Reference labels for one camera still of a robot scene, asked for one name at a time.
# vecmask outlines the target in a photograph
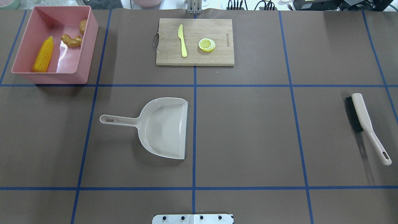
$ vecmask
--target blue tape grid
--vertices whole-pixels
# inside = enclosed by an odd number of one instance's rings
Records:
[[[398,123],[398,116],[397,116],[397,113],[396,113],[396,111],[395,111],[394,103],[392,102],[392,98],[391,98],[391,95],[390,95],[390,91],[388,90],[386,78],[384,77],[383,70],[381,69],[380,61],[378,60],[378,56],[377,56],[377,53],[376,53],[376,49],[375,49],[375,47],[374,47],[374,45],[373,45],[371,33],[370,33],[369,27],[368,27],[368,22],[367,22],[367,20],[366,20],[365,11],[363,11],[363,10],[362,10],[362,16],[363,16],[363,21],[364,21],[365,27],[366,27],[366,32],[368,33],[369,42],[370,42],[370,44],[371,44],[373,54],[375,55],[375,59],[376,59],[376,62],[377,62],[378,70],[380,71],[380,75],[381,75],[381,78],[382,78],[382,80],[383,80],[384,87],[385,87],[385,89],[386,89],[388,99],[390,100],[390,104],[391,104],[392,111],[394,112],[395,120],[396,120],[396,122]]]
[[[0,191],[76,191],[75,195],[75,201],[74,201],[74,206],[73,206],[73,211],[72,211],[72,217],[71,217],[71,224],[74,223],[74,218],[76,215],[76,209],[77,209],[77,204],[78,204],[78,198],[79,198],[79,193],[80,191],[192,191],[192,213],[195,213],[195,192],[196,191],[236,191],[236,190],[243,190],[243,191],[264,191],[264,190],[305,190],[306,195],[307,195],[307,202],[308,202],[308,210],[309,210],[309,216],[310,216],[310,221],[311,224],[314,223],[313,220],[313,215],[312,215],[312,207],[311,207],[311,199],[310,199],[310,190],[332,190],[332,189],[398,189],[398,185],[393,185],[393,186],[309,186],[308,185],[308,179],[307,179],[307,173],[306,173],[306,167],[305,167],[305,161],[304,161],[304,153],[302,149],[302,144],[301,144],[301,137],[300,137],[300,127],[299,127],[299,120],[297,117],[297,110],[296,110],[296,105],[295,105],[295,98],[294,98],[294,92],[293,88],[295,87],[379,87],[379,88],[385,88],[387,96],[389,98],[395,119],[398,123],[398,116],[394,107],[394,103],[392,101],[389,88],[397,88],[398,85],[387,85],[386,79],[384,77],[380,61],[378,59],[375,47],[373,45],[372,37],[369,31],[369,27],[367,24],[366,20],[366,15],[365,12],[362,11],[366,31],[368,34],[368,38],[370,41],[370,45],[372,48],[372,51],[375,55],[375,60],[377,62],[377,66],[380,71],[380,75],[383,80],[383,85],[353,85],[353,84],[293,84],[291,80],[291,73],[290,73],[290,67],[289,67],[289,59],[288,59],[288,53],[287,53],[287,48],[286,48],[286,41],[285,41],[285,35],[283,31],[283,21],[282,21],[282,16],[281,12],[279,11],[279,22],[280,22],[280,27],[281,27],[281,35],[282,35],[282,41],[283,41],[283,50],[285,53],[285,61],[286,61],[286,68],[287,68],[287,75],[289,78],[289,84],[197,84],[197,68],[196,66],[193,67],[193,79],[194,79],[194,84],[99,84],[100,82],[100,76],[101,76],[101,69],[102,69],[102,62],[103,62],[103,57],[105,53],[105,47],[106,47],[106,41],[107,41],[107,35],[108,35],[108,29],[109,29],[109,24],[111,20],[111,14],[112,10],[109,11],[108,15],[108,22],[107,22],[107,27],[106,27],[106,32],[105,32],[105,38],[104,38],[104,43],[103,43],[103,48],[102,48],[102,54],[101,54],[101,61],[99,64],[99,70],[98,70],[98,76],[97,76],[97,82],[96,84],[2,84],[4,75],[7,71],[11,55],[14,51],[17,39],[20,35],[21,28],[23,26],[23,23],[26,18],[26,13],[27,10],[25,10],[23,14],[23,18],[21,20],[18,32],[15,36],[13,45],[11,47],[10,53],[7,58],[7,62],[5,64],[5,67],[3,69],[1,78],[0,78],[0,86],[2,87],[35,87],[35,86],[56,86],[56,87],[75,87],[75,86],[84,86],[84,87],[95,87],[94,91],[94,96],[93,96],[93,102],[92,102],[92,108],[91,108],[91,114],[90,114],[90,120],[87,128],[87,134],[86,134],[86,142],[84,146],[84,151],[83,151],[83,156],[82,156],[82,163],[80,166],[80,172],[79,172],[79,178],[78,178],[78,184],[77,187],[0,187]],[[81,187],[81,181],[82,181],[82,175],[83,175],[83,169],[84,169],[84,162],[86,158],[86,152],[87,152],[87,146],[88,146],[88,141],[90,137],[90,131],[91,131],[91,124],[92,124],[92,119],[93,119],[93,114],[94,114],[94,108],[96,104],[96,97],[97,97],[97,92],[98,92],[98,87],[193,87],[194,89],[194,105],[193,105],[193,163],[192,163],[192,187]],[[305,186],[292,186],[292,187],[196,187],[196,108],[197,108],[197,88],[198,87],[289,87],[290,92],[291,92],[291,99],[292,99],[292,106],[293,106],[293,112],[295,116],[295,123],[296,123],[296,130],[297,130],[297,138],[298,138],[298,144],[299,144],[299,149],[300,149],[300,156],[301,156],[301,161],[302,161],[302,169],[303,169],[303,177],[304,177],[304,183]]]
[[[298,145],[299,145],[299,148],[300,148],[300,156],[301,156],[302,172],[303,172],[303,175],[304,175],[304,184],[305,184],[305,187],[306,187],[308,211],[309,211],[309,215],[310,215],[310,222],[311,222],[311,224],[314,224],[314,219],[313,219],[313,217],[312,217],[312,207],[311,207],[310,190],[308,189],[307,171],[306,171],[306,168],[305,168],[304,152],[302,151],[299,120],[298,120],[298,118],[297,118],[295,94],[294,94],[294,92],[293,92],[292,78],[291,78],[291,75],[290,75],[289,59],[288,59],[288,56],[287,56],[286,41],[285,41],[285,33],[284,33],[284,31],[283,31],[283,22],[282,22],[281,11],[278,11],[278,14],[279,14],[279,23],[280,23],[280,25],[281,25],[281,34],[282,34],[283,50],[284,50],[284,52],[285,52],[285,61],[286,61],[286,68],[287,68],[287,76],[288,76],[288,78],[289,78],[290,95],[291,95],[291,98],[292,98],[293,112],[294,112],[294,115],[295,115],[296,130],[297,130],[297,139],[298,139]]]
[[[14,42],[12,43],[12,47],[11,47],[10,53],[8,54],[6,65],[4,66],[3,73],[2,73],[1,78],[0,78],[0,84],[3,82],[4,75],[6,74],[8,64],[10,63],[10,58],[11,58],[12,52],[14,51],[15,44],[17,43],[18,37],[20,36],[21,29],[22,29],[22,26],[23,26],[23,22],[25,21],[25,18],[26,18],[26,12],[27,12],[27,10],[25,10],[25,12],[23,13],[23,17],[22,17],[22,20],[21,20],[21,23],[20,23],[20,27],[18,28],[17,35],[15,35],[15,39],[14,39]]]

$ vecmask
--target electronic equipment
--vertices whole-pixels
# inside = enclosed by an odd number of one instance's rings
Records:
[[[344,0],[339,6],[344,11],[384,11],[392,0]]]
[[[307,11],[326,11],[337,10],[343,0],[294,0],[293,5],[296,10]]]

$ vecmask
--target black bristles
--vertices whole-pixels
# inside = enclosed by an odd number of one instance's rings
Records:
[[[348,116],[348,120],[351,124],[352,129],[355,133],[363,131],[361,123],[359,122],[357,111],[355,110],[354,102],[352,97],[345,98],[345,111]]]

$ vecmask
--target cutting board handle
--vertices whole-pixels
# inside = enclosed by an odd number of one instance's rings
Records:
[[[158,52],[158,45],[159,45],[159,30],[153,37],[153,48],[155,49],[156,52]]]

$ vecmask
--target white dustpan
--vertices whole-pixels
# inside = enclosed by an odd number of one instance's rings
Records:
[[[149,102],[137,118],[102,115],[103,124],[136,127],[144,148],[151,153],[185,159],[188,102],[181,98],[158,98]]]

